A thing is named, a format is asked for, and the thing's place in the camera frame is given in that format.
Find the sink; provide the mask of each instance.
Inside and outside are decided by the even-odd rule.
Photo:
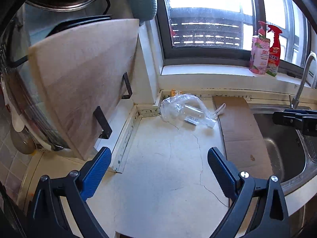
[[[317,138],[303,136],[291,127],[273,123],[272,114],[275,111],[284,111],[287,106],[249,106],[267,147],[273,174],[279,178],[284,194],[293,192],[316,176]]]

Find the sink rim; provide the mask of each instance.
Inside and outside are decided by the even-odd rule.
[[[283,112],[285,109],[289,108],[287,105],[270,105],[270,104],[249,104],[251,112],[253,114],[263,113],[263,114],[273,114],[275,111]],[[310,109],[309,107],[297,107],[298,109]],[[281,183],[284,195],[288,195],[291,192],[297,190],[303,186],[306,182],[311,180],[317,175],[317,163],[314,163],[310,156],[310,149],[306,144],[305,137],[296,130],[297,135],[302,143],[304,154],[305,154],[305,166],[303,171],[297,176],[290,180]]]

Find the silver bolt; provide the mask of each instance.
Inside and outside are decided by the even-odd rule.
[[[274,182],[277,182],[278,178],[276,176],[271,176],[271,180],[274,181]]]
[[[69,175],[70,175],[71,177],[75,177],[75,176],[78,175],[78,171],[77,171],[77,170],[73,170],[73,171],[71,171],[71,172],[69,173]]]
[[[241,175],[243,178],[248,178],[248,177],[249,177],[249,173],[248,173],[248,172],[241,172],[240,175]]]
[[[48,178],[48,176],[47,176],[47,175],[43,175],[43,176],[41,176],[40,180],[41,180],[41,181],[46,181],[46,180],[47,180],[47,178]]]

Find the utensil holder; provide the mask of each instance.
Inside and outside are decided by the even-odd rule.
[[[140,20],[140,26],[152,20],[157,12],[157,0],[130,0],[133,17]]]

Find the plastic bag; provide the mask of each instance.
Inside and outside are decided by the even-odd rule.
[[[195,125],[203,123],[213,128],[216,123],[214,119],[224,111],[225,107],[226,104],[223,104],[214,113],[211,113],[198,97],[192,94],[182,94],[164,99],[160,110],[164,121],[180,118]],[[199,115],[199,117],[190,115],[190,111]]]

